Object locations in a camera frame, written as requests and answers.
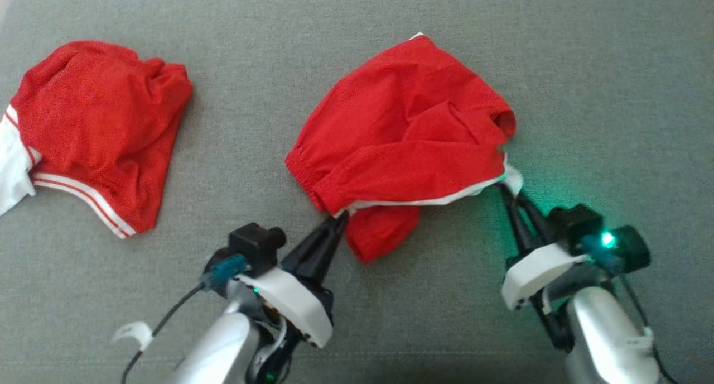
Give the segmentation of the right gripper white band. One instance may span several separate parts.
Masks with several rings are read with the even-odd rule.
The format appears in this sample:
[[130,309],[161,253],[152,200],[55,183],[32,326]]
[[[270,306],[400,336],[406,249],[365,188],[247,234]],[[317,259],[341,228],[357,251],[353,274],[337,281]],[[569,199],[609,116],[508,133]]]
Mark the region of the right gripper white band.
[[[585,262],[588,256],[571,255],[563,244],[556,243],[556,230],[526,193],[514,195],[506,185],[497,185],[497,188],[518,254],[525,256],[507,269],[501,297],[508,310],[532,305],[553,346],[569,351],[573,346],[572,333],[568,323],[553,310],[547,287],[574,265]],[[545,246],[535,249],[536,238]]]

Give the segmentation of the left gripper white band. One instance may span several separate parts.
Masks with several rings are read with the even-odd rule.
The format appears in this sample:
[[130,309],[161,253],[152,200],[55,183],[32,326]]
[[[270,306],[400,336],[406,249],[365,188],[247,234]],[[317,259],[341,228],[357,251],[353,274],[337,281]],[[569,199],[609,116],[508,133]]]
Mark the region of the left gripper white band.
[[272,268],[259,277],[237,276],[243,313],[258,331],[248,382],[281,382],[299,345],[322,349],[329,344],[334,296],[321,285],[349,219],[350,213],[324,219],[284,257],[282,269]]

